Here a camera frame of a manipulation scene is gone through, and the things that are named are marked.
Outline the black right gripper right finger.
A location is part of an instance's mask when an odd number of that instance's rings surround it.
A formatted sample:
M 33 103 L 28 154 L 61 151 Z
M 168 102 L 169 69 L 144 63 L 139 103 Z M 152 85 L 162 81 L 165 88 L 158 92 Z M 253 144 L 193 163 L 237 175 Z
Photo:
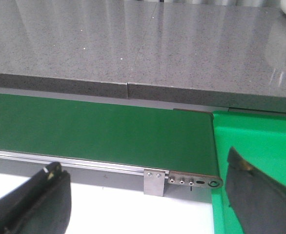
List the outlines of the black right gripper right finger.
M 246 234 L 286 234 L 286 186 L 228 152 L 225 190 Z

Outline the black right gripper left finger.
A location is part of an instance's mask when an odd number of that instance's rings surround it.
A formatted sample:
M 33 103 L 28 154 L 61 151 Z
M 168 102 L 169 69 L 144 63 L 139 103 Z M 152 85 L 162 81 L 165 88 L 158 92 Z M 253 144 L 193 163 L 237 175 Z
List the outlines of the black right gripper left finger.
M 0 234 L 63 234 L 71 216 L 71 177 L 52 162 L 0 198 Z

